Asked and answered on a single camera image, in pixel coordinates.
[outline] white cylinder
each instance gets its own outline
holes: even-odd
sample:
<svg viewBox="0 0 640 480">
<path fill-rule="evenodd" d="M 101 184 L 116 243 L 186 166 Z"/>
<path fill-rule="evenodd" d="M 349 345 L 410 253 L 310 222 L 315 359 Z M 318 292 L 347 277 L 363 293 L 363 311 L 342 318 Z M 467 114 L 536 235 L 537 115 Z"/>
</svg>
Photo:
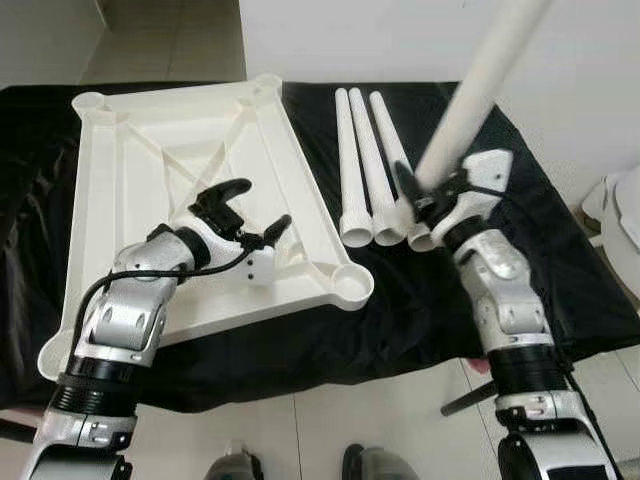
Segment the white cylinder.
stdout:
<svg viewBox="0 0 640 480">
<path fill-rule="evenodd" d="M 396 213 L 389 180 L 384 171 L 382 158 L 360 90 L 357 88 L 349 90 L 349 100 L 360 146 L 362 166 L 367 178 L 369 202 L 373 214 L 373 235 L 378 245 L 396 245 L 404 239 L 406 232 L 402 229 Z"/>
<path fill-rule="evenodd" d="M 351 110 L 349 110 L 349 97 L 344 88 L 336 90 L 336 121 L 342 193 L 340 238 L 347 247 L 364 247 L 373 239 L 373 226 L 364 199 L 356 137 L 353 132 Z"/>
<path fill-rule="evenodd" d="M 437 187 L 466 153 L 550 3 L 505 0 L 416 167 L 416 178 L 424 188 Z"/>
<path fill-rule="evenodd" d="M 395 163 L 400 162 L 409 171 L 413 171 L 407 155 L 404 152 L 400 137 L 396 131 L 387 106 L 384 103 L 384 99 L 380 92 L 373 92 L 369 95 L 371 102 L 371 108 L 373 109 L 373 115 L 376 119 L 376 125 L 378 126 L 378 132 L 382 139 L 382 145 L 384 147 L 384 153 L 389 163 L 391 170 L 391 177 L 393 183 L 396 186 L 398 192 L 398 200 L 396 200 L 396 211 L 398 218 L 407 232 L 407 242 L 409 247 L 415 252 L 426 252 L 435 248 L 434 243 L 431 241 L 431 231 L 424 223 L 416 223 L 413 218 L 413 212 L 411 205 L 407 201 L 406 197 L 402 193 L 400 188 L 400 182 L 396 176 Z"/>
</svg>

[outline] white wall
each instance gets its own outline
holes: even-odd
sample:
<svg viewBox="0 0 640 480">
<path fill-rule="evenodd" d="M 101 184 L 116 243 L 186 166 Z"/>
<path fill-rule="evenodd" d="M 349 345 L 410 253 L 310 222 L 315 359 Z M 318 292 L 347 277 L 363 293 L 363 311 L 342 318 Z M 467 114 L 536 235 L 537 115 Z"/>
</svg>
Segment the white wall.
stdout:
<svg viewBox="0 0 640 480">
<path fill-rule="evenodd" d="M 0 87 L 78 83 L 103 29 L 94 0 L 0 0 Z"/>
<path fill-rule="evenodd" d="M 249 78 L 464 76 L 499 0 L 240 0 Z M 556 0 L 499 104 L 570 205 L 640 162 L 640 2 Z"/>
</svg>

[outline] black cloth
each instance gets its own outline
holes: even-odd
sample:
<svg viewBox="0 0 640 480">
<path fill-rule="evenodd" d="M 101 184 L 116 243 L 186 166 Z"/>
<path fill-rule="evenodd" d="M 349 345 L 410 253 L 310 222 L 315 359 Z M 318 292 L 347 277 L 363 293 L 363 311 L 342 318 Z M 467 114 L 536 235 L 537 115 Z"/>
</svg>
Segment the black cloth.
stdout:
<svg viewBox="0 0 640 480">
<path fill-rule="evenodd" d="M 72 98 L 87 90 L 114 94 L 169 86 L 176 85 L 11 87 L 0 92 L 0 408 L 42 405 L 52 391 L 37 373 L 36 358 L 57 329 L 64 295 L 80 136 Z M 415 164 L 455 85 L 361 87 L 364 93 L 382 92 Z M 283 103 L 337 225 L 335 88 L 286 83 Z M 471 151 L 490 148 L 513 151 L 508 193 L 529 214 L 502 201 L 490 221 L 529 258 L 534 287 L 571 357 L 640 343 L 633 308 L 498 108 Z M 350 249 L 349 255 L 375 278 L 374 294 L 362 310 L 323 306 L 162 348 L 143 401 L 197 412 L 482 354 L 468 297 L 444 250 L 419 254 L 406 243 L 371 244 Z"/>
</svg>

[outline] white plastic tray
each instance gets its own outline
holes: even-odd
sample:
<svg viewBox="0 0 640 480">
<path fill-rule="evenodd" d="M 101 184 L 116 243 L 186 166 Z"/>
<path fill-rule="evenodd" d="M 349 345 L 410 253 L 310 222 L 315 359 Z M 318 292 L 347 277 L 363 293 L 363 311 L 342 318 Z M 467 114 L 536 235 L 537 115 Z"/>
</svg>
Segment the white plastic tray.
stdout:
<svg viewBox="0 0 640 480">
<path fill-rule="evenodd" d="M 278 315 L 333 304 L 361 308 L 373 277 L 347 256 L 280 102 L 282 81 L 255 80 L 127 95 L 84 93 L 67 286 L 58 333 L 40 352 L 49 379 L 62 368 L 85 289 L 116 253 L 183 214 L 196 194 L 244 177 L 248 193 L 230 205 L 247 231 L 289 213 L 268 287 L 193 278 L 168 306 L 168 345 Z"/>
</svg>

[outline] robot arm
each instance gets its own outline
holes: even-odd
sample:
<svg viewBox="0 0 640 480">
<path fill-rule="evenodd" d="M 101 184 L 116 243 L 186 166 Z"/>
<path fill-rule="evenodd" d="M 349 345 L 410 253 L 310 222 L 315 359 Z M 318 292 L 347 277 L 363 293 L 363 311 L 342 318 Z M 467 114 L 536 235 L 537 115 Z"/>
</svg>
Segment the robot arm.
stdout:
<svg viewBox="0 0 640 480">
<path fill-rule="evenodd" d="M 469 293 L 509 435 L 498 461 L 507 480 L 617 478 L 579 392 L 569 389 L 526 258 L 486 218 L 504 192 L 511 153 L 470 155 L 432 192 L 396 164 L 417 220 L 453 254 Z"/>
<path fill-rule="evenodd" d="M 291 218 L 284 215 L 263 235 L 243 232 L 244 221 L 226 202 L 250 187 L 238 179 L 205 190 L 189 207 L 192 215 L 160 225 L 145 242 L 122 250 L 112 273 L 94 284 L 104 285 L 103 293 L 86 321 L 81 306 L 72 353 L 24 480 L 130 478 L 131 465 L 118 452 L 131 443 L 142 380 L 177 286 L 190 276 L 227 270 L 249 283 L 272 281 L 273 246 Z"/>
</svg>

